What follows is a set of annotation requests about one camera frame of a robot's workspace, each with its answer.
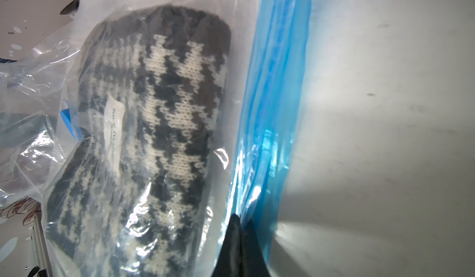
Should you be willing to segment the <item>houndstooth black white scarf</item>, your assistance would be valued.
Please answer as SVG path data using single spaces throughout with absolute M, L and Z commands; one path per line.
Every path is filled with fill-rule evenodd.
M 155 6 L 108 18 L 75 64 L 82 140 L 53 185 L 45 234 L 65 277 L 188 277 L 231 30 Z

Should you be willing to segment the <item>clear vacuum bag blue zipper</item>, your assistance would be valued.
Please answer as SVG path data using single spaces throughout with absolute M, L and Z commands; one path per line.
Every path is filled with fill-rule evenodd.
M 210 12 L 231 30 L 195 263 L 211 277 L 231 215 L 252 221 L 268 267 L 306 69 L 312 0 L 1 0 L 1 275 L 64 277 L 45 234 L 53 185 L 82 140 L 75 64 L 94 27 L 155 6 Z

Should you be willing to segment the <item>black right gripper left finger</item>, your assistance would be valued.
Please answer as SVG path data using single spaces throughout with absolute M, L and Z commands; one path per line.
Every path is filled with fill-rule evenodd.
M 211 277 L 241 276 L 241 226 L 240 218 L 231 215 L 214 272 Z

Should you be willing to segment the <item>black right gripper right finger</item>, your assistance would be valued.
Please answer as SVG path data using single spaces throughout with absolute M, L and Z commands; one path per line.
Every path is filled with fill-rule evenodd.
M 241 277 L 270 277 L 252 221 L 241 231 Z

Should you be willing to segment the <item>black ladle at table edge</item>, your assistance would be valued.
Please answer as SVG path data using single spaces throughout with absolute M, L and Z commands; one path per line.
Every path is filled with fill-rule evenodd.
M 75 13 L 79 8 L 79 4 L 80 4 L 80 0 L 72 0 L 67 6 L 65 6 L 61 10 L 60 14 L 62 16 L 65 16 L 65 15 Z

